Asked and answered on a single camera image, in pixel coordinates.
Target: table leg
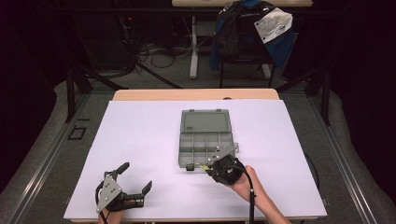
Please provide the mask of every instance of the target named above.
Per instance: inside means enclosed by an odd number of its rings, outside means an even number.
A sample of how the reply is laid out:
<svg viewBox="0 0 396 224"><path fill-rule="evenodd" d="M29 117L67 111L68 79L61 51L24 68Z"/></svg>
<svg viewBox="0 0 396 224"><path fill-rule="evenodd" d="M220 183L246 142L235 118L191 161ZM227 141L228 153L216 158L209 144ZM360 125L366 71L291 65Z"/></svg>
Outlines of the table leg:
<svg viewBox="0 0 396 224"><path fill-rule="evenodd" d="M196 79L197 70L198 70L198 50L197 50L197 32L196 32L195 16L192 17L191 29L192 29L192 56L191 56L190 78Z"/></svg>

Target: chair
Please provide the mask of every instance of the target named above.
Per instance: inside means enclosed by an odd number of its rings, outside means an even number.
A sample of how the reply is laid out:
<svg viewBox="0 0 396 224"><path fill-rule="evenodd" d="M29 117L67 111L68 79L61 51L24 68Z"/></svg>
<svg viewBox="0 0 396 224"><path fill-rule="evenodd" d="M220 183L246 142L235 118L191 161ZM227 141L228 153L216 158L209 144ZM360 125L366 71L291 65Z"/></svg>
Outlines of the chair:
<svg viewBox="0 0 396 224"><path fill-rule="evenodd" d="M271 88L274 79L276 64L268 53L268 50L261 41L261 38L254 26L254 22L262 17L260 13L239 15L236 22L236 29L239 37L239 52L236 57L220 56L220 83L219 87L223 88L224 64L272 64L271 76L268 82L268 88Z"/></svg>

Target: gray plastic organizer box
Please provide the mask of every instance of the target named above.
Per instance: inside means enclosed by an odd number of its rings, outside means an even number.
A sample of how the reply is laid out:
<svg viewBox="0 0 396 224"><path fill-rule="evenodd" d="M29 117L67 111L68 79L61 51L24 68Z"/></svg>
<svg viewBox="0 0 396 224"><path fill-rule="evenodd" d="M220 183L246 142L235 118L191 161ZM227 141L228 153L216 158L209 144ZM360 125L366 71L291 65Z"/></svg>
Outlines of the gray plastic organizer box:
<svg viewBox="0 0 396 224"><path fill-rule="evenodd" d="M218 147L234 146L227 109L183 110L178 164L188 170L209 164Z"/></svg>

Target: white tabletop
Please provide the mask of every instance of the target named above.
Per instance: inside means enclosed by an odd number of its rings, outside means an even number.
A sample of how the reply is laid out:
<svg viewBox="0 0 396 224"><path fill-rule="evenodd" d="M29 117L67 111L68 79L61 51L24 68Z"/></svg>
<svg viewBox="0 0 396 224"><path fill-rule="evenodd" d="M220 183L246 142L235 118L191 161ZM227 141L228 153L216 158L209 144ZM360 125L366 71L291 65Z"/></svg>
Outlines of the white tabletop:
<svg viewBox="0 0 396 224"><path fill-rule="evenodd" d="M248 203L204 171L178 166L181 111L228 109L236 157L255 168L269 196L289 218L327 216L296 132L281 100L112 101L106 110L64 218L97 219L94 192L104 171L131 163L118 183L129 194L152 180L132 221L248 220ZM260 211L255 217L263 218Z"/></svg>

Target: chair leg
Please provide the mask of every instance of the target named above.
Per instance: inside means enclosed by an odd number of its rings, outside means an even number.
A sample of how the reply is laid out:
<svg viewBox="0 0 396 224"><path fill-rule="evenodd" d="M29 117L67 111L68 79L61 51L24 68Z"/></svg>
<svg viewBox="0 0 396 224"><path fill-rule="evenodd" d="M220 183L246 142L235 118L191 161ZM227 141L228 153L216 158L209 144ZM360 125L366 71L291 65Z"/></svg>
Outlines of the chair leg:
<svg viewBox="0 0 396 224"><path fill-rule="evenodd" d="M223 62L223 60L221 60L220 61L220 85L219 85L219 87L221 89L222 89L223 73L224 73L224 62Z"/></svg>
<svg viewBox="0 0 396 224"><path fill-rule="evenodd" d="M268 82L268 88L271 88L271 86L272 86L272 82L273 82L273 80L274 80L275 70L276 70L276 64L273 64L273 67L271 68L270 80L269 80L269 82Z"/></svg>

